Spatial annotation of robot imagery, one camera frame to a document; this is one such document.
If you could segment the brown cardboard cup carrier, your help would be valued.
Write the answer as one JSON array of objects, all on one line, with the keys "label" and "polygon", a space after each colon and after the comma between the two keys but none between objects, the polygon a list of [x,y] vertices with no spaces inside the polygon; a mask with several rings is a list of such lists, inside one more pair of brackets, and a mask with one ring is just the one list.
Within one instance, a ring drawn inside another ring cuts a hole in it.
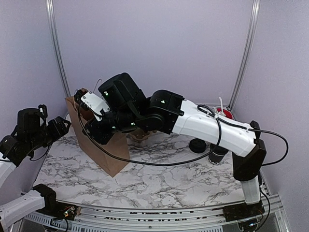
[{"label": "brown cardboard cup carrier", "polygon": [[143,129],[137,129],[129,133],[130,137],[137,141],[138,143],[141,143],[144,140],[147,140],[150,136],[157,133],[157,130],[151,130],[151,131],[145,131]]}]

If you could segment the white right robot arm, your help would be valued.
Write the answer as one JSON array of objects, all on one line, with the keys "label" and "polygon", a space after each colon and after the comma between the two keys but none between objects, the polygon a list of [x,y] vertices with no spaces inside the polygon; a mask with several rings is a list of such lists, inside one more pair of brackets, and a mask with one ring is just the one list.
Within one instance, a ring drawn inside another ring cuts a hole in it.
[{"label": "white right robot arm", "polygon": [[110,78],[98,90],[99,95],[87,92],[81,97],[81,105],[94,114],[84,127],[86,135],[105,145],[117,132],[156,130],[191,136],[231,151],[233,175],[241,183],[245,199],[239,212],[248,217],[257,210],[261,199],[258,172],[266,148],[256,122],[225,118],[168,90],[146,97],[126,72]]}]

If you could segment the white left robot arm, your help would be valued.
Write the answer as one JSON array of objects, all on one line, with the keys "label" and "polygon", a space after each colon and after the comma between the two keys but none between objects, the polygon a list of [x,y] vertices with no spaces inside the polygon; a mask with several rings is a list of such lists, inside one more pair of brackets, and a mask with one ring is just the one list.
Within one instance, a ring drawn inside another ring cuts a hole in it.
[{"label": "white left robot arm", "polygon": [[69,132],[71,123],[58,116],[47,120],[47,107],[26,108],[17,113],[13,132],[0,142],[0,230],[2,232],[27,216],[43,209],[51,215],[61,211],[56,192],[44,184],[34,186],[23,194],[22,181],[29,176],[22,173],[22,162],[34,161],[39,148],[50,150],[54,142]]}]

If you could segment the black takeout coffee cup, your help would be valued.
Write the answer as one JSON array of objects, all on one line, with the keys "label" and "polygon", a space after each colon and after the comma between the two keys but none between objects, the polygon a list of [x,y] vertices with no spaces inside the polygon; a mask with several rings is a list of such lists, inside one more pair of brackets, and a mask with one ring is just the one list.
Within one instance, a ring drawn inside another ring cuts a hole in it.
[{"label": "black takeout coffee cup", "polygon": [[212,165],[219,165],[224,156],[229,152],[229,150],[210,144],[210,150],[212,151],[208,156],[208,161]]}]

